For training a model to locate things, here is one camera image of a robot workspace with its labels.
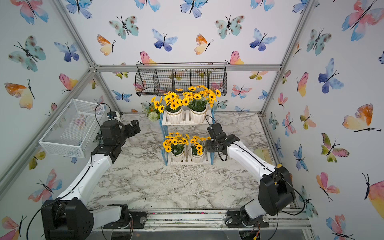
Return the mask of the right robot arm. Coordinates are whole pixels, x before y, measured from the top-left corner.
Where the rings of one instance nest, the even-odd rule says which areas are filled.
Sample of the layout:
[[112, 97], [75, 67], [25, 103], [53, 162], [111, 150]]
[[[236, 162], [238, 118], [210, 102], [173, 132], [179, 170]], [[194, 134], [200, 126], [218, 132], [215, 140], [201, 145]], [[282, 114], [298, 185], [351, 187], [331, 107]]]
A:
[[207, 127], [207, 130], [211, 137], [206, 140], [207, 152], [236, 160], [259, 182], [258, 197], [241, 207], [243, 225], [257, 225], [264, 215], [276, 216], [295, 201], [295, 190], [286, 168], [267, 163], [249, 150], [237, 136], [227, 135], [218, 123]]

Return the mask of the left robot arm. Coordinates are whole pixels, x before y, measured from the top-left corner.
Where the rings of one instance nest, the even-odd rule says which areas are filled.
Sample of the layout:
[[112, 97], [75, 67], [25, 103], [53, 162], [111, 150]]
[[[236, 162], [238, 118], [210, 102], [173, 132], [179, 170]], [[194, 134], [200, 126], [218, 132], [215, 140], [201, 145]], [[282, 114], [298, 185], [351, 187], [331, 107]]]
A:
[[47, 240], [85, 240], [93, 230], [107, 225], [115, 229], [133, 226], [127, 205], [114, 204], [90, 211], [87, 204], [101, 177], [117, 160], [126, 139], [140, 131], [137, 120], [124, 125], [112, 119], [101, 125], [103, 143], [92, 151], [87, 165], [69, 187], [55, 200], [46, 200], [41, 208]]

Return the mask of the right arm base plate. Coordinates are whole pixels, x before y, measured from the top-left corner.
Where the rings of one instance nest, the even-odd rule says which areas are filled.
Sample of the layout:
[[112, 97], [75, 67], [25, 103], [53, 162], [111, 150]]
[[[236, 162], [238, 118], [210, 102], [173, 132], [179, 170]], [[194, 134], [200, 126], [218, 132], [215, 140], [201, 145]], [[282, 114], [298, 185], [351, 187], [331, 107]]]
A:
[[228, 228], [267, 228], [269, 223], [264, 221], [264, 216], [255, 219], [249, 217], [245, 211], [227, 211], [225, 225]]

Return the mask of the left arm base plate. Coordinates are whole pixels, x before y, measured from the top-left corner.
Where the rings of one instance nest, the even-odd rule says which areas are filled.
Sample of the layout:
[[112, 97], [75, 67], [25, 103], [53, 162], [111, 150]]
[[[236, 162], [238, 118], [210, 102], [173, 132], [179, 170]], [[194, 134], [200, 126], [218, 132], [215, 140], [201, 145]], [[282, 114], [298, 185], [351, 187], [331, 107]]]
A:
[[123, 213], [118, 221], [104, 225], [103, 228], [107, 230], [141, 230], [145, 228], [147, 217], [146, 212]]

